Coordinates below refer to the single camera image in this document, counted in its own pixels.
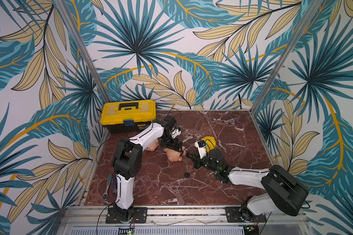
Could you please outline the pink piggy bank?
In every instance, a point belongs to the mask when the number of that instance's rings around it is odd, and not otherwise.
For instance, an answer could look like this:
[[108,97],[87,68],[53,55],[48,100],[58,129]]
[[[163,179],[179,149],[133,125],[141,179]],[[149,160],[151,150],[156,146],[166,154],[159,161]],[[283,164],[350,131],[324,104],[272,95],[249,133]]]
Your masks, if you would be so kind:
[[154,140],[153,142],[151,142],[146,148],[146,151],[155,151],[159,146],[159,141],[158,139]]
[[180,162],[183,160],[183,156],[186,155],[184,146],[182,147],[182,152],[178,152],[169,148],[164,148],[163,150],[166,153],[168,160],[171,162]]

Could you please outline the yellow piggy bank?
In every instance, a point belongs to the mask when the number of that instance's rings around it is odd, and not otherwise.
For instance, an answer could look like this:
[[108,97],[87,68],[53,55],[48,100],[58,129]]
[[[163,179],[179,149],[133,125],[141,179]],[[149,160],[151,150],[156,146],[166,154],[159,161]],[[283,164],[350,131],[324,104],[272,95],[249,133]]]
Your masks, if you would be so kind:
[[205,147],[207,153],[216,148],[215,138],[212,136],[206,136],[201,139],[203,141],[203,147]]

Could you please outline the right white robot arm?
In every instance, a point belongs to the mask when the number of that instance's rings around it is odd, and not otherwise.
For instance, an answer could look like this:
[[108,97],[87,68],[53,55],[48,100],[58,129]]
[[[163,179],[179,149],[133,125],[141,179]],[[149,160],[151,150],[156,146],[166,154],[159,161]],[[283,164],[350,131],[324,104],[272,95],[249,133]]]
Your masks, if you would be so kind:
[[279,165],[269,169],[231,167],[219,150],[198,150],[198,153],[187,153],[195,169],[204,167],[211,170],[223,184],[244,185],[266,191],[262,195],[249,196],[239,211],[232,213],[240,221],[254,222],[264,213],[273,211],[296,216],[306,202],[308,189]]

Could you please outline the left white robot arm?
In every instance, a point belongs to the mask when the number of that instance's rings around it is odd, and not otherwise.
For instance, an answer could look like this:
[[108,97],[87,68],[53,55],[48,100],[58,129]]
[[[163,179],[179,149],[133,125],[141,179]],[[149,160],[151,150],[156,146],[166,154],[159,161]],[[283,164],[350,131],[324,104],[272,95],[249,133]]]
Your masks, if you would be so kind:
[[117,144],[113,158],[113,168],[117,181],[114,208],[121,221],[130,221],[134,213],[133,186],[135,176],[142,166],[142,155],[146,151],[163,148],[167,159],[180,162],[186,155],[177,121],[172,115],[155,119],[142,132],[131,138],[122,138]]

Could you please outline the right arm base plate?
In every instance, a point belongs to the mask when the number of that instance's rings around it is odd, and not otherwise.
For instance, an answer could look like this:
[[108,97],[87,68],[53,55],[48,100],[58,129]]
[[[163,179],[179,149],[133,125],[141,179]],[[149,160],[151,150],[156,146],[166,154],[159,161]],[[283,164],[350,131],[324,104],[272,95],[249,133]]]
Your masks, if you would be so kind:
[[225,207],[225,215],[228,223],[255,223],[266,222],[266,216],[264,214],[254,215],[248,209],[235,206]]

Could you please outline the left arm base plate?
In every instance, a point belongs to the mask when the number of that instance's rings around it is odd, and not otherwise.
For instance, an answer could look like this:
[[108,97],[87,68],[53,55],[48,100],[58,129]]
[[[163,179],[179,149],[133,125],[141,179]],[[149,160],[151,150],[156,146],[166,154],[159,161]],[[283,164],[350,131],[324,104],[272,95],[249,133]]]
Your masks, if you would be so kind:
[[148,208],[134,207],[128,210],[114,206],[108,209],[106,224],[124,224],[134,222],[135,224],[145,224],[147,221]]

